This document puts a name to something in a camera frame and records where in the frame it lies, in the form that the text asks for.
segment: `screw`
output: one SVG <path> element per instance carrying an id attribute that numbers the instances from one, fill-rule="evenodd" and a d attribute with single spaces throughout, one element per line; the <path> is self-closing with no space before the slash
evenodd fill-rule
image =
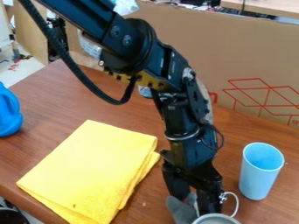
<path id="1" fill-rule="evenodd" d="M 126 35 L 122 39 L 122 45 L 123 46 L 130 46 L 132 44 L 132 38 L 129 35 Z"/>
<path id="2" fill-rule="evenodd" d="M 110 30 L 110 36 L 113 39 L 118 38 L 120 36 L 120 34 L 121 34 L 121 28 L 118 27 L 117 25 L 112 27 L 112 29 Z"/>

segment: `cardboard box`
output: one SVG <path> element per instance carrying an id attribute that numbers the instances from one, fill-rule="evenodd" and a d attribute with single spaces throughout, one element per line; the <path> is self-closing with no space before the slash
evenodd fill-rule
<path id="1" fill-rule="evenodd" d="M 299 127 L 299 26 L 164 4 L 138 2 L 148 21 L 177 48 L 215 103 Z M 70 50 L 82 52 L 68 25 Z"/>
<path id="2" fill-rule="evenodd" d="M 3 3 L 0 1 L 0 47 L 10 44 L 10 29 Z"/>

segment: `wooden table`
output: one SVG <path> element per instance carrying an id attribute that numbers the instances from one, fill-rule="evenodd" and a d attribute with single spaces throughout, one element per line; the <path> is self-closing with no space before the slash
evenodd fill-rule
<path id="1" fill-rule="evenodd" d="M 243 0 L 221 0 L 221 6 L 242 9 Z M 297 0 L 246 0 L 245 11 L 258 12 L 273 16 L 299 18 Z"/>
<path id="2" fill-rule="evenodd" d="M 124 89 L 102 73 L 84 70 L 112 96 L 120 95 Z M 157 136 L 159 150 L 169 147 L 152 100 L 135 91 L 128 104 L 109 105 L 83 87 L 61 61 L 22 80 L 11 90 L 21 101 L 24 125 L 16 135 L 0 140 L 0 195 L 45 223 L 66 222 L 17 188 L 16 182 L 86 119 Z M 299 130 L 218 106 L 214 107 L 214 115 L 216 125 L 226 136 L 226 145 L 215 165 L 224 177 L 225 190 L 240 197 L 236 218 L 248 224 L 299 223 Z M 286 158 L 271 193 L 262 201 L 246 199 L 237 187 L 242 148 L 256 141 L 275 145 Z M 168 192 L 161 165 L 162 161 L 155 165 L 113 223 L 173 223 L 164 204 Z M 233 203 L 233 199 L 225 203 L 224 213 L 233 211 Z"/>

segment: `black cable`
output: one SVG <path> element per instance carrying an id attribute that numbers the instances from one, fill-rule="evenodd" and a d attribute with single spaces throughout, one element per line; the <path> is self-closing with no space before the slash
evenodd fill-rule
<path id="1" fill-rule="evenodd" d="M 243 0 L 242 9 L 240 10 L 239 15 L 243 15 L 245 11 L 245 6 L 246 6 L 246 0 Z"/>
<path id="2" fill-rule="evenodd" d="M 211 150 L 214 150 L 214 151 L 220 150 L 223 147 L 224 143 L 225 143 L 224 135 L 214 125 L 211 125 L 211 124 L 206 124 L 204 126 L 204 132 L 205 132 L 205 129 L 208 129 L 208 130 L 211 130 L 211 131 L 214 132 L 215 137 L 216 137 L 216 146 L 214 147 L 214 146 L 209 145 L 208 143 L 206 143 L 205 139 L 203 137 L 200 138 L 201 142 Z M 218 144 L 217 135 L 219 135 L 221 137 L 221 144 L 220 145 Z"/>
<path id="3" fill-rule="evenodd" d="M 102 90 L 100 90 L 92 81 L 88 79 L 88 77 L 82 72 L 82 70 L 79 68 L 79 66 L 73 61 L 69 53 L 64 49 L 64 46 L 61 45 L 58 38 L 54 35 L 52 30 L 48 27 L 46 21 L 42 18 L 42 16 L 39 14 L 38 10 L 35 8 L 35 6 L 32 4 L 30 0 L 18 0 L 23 7 L 26 9 L 26 11 L 29 13 L 29 15 L 32 17 L 32 19 L 35 21 L 35 23 L 38 25 L 39 29 L 44 33 L 44 35 L 48 38 L 50 44 L 55 49 L 57 54 L 60 56 L 60 58 L 66 63 L 66 65 L 71 69 L 71 71 L 76 75 L 76 77 L 95 95 L 100 97 L 106 102 L 109 102 L 114 105 L 122 105 L 129 101 L 132 92 L 134 90 L 134 86 L 136 84 L 136 77 L 132 77 L 130 79 L 130 83 L 127 86 L 127 89 L 125 90 L 123 97 L 118 101 L 109 95 L 105 94 Z"/>

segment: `gray cloth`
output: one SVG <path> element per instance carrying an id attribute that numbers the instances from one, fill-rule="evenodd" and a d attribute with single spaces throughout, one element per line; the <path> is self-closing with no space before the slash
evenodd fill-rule
<path id="1" fill-rule="evenodd" d="M 197 195 L 193 192 L 188 195 L 187 204 L 173 196 L 166 199 L 166 206 L 176 224 L 192 224 L 198 218 L 193 208 L 196 199 Z"/>

